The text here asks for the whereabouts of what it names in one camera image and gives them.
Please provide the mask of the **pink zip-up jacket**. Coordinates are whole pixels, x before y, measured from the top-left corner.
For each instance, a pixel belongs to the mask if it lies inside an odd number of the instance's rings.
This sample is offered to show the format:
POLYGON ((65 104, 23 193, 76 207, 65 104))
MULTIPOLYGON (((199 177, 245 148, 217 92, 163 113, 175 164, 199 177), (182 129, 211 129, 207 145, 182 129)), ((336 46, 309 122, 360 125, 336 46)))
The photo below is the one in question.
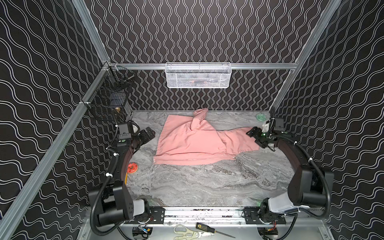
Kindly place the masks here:
POLYGON ((154 164, 208 165, 260 149, 247 135, 251 127, 218 131, 206 120, 207 113, 208 109, 199 109, 192 117, 169 115, 158 140, 154 164))

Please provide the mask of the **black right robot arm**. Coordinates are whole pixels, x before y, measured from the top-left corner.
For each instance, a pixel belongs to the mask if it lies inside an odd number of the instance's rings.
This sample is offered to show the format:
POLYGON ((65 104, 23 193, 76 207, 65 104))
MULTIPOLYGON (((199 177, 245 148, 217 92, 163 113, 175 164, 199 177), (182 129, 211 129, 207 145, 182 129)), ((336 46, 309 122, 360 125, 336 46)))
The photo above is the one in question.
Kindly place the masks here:
POLYGON ((258 211, 260 220, 269 223, 299 212, 325 219, 331 210, 334 173, 315 163, 307 150, 286 131, 283 119, 272 118, 266 125, 267 130, 253 127, 247 135, 263 149, 282 151, 295 173, 286 193, 262 201, 258 211))

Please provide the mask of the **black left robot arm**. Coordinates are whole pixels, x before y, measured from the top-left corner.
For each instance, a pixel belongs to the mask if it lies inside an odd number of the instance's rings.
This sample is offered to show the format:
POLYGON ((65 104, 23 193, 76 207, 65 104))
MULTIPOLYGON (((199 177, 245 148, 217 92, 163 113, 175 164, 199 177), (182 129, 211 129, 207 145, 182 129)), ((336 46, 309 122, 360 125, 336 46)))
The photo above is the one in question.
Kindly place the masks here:
POLYGON ((116 124, 117 131, 107 151, 112 154, 106 178, 99 187, 89 192, 91 206, 90 227, 98 236, 105 236, 129 221, 139 224, 150 222, 153 217, 146 199, 133 200, 126 176, 133 155, 155 138, 150 127, 140 129, 134 121, 116 124))

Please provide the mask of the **green transparent lid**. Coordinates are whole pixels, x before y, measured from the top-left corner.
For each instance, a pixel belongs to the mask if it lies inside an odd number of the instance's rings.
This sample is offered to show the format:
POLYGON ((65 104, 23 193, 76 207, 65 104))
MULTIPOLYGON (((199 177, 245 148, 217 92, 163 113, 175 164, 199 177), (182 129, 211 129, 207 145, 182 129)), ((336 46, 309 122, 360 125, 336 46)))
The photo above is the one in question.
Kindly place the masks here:
POLYGON ((256 119, 257 121, 259 122, 265 122, 267 120, 267 115, 263 114, 263 113, 258 113, 256 115, 256 119))

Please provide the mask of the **red tape roll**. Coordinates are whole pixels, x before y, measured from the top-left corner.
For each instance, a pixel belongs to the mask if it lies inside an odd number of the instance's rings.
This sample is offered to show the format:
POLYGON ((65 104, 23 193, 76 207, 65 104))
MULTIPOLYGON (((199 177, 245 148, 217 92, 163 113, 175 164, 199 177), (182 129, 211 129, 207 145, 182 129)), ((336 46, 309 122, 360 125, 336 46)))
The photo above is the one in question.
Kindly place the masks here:
POLYGON ((127 173, 128 174, 133 174, 133 173, 138 171, 138 168, 139 168, 138 164, 136 164, 136 163, 129 163, 128 167, 127 167, 127 173))

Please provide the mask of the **black yellow screwdriver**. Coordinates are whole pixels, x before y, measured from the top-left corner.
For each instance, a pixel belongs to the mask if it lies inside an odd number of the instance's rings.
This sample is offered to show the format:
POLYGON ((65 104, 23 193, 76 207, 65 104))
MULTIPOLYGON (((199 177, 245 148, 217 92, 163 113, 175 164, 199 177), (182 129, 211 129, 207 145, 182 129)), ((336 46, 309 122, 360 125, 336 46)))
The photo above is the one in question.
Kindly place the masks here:
POLYGON ((209 227, 208 225, 205 225, 205 224, 202 224, 202 223, 196 223, 196 229, 198 229, 198 230, 200 230, 200 231, 203 231, 203 232, 206 232, 206 233, 220 234, 220 235, 223 235, 223 236, 226 236, 226 237, 230 237, 230 238, 235 239, 235 237, 232 236, 232 235, 222 233, 222 232, 217 231, 216 229, 211 228, 211 227, 209 227))

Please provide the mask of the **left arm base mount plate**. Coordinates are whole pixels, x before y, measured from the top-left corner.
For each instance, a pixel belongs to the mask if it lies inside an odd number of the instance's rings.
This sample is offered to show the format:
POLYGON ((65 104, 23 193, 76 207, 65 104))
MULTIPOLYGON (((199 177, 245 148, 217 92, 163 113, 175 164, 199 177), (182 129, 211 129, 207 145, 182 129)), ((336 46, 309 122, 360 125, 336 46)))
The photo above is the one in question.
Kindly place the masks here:
POLYGON ((164 223, 166 209, 162 207, 150 207, 143 214, 135 216, 130 224, 137 225, 162 225, 164 223))

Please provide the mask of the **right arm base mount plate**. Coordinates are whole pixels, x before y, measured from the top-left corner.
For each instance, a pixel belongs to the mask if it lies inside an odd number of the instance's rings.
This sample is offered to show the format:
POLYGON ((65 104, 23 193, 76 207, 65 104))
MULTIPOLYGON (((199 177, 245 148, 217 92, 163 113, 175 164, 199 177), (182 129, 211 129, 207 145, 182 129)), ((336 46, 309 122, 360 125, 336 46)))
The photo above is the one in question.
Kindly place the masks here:
POLYGON ((268 209, 260 207, 246 207, 242 212, 246 225, 285 225, 283 214, 272 213, 268 209))

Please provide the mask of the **aluminium front rail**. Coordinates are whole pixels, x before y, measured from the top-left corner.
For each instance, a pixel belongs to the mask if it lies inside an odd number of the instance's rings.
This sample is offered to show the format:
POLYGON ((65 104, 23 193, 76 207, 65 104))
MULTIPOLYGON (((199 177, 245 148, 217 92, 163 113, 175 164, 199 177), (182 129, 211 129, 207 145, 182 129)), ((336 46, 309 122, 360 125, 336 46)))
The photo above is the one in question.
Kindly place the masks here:
POLYGON ((244 207, 162 207, 166 209, 162 225, 155 227, 173 227, 178 224, 194 226, 197 222, 211 227, 289 227, 293 217, 284 216, 285 225, 246 225, 242 217, 244 207))

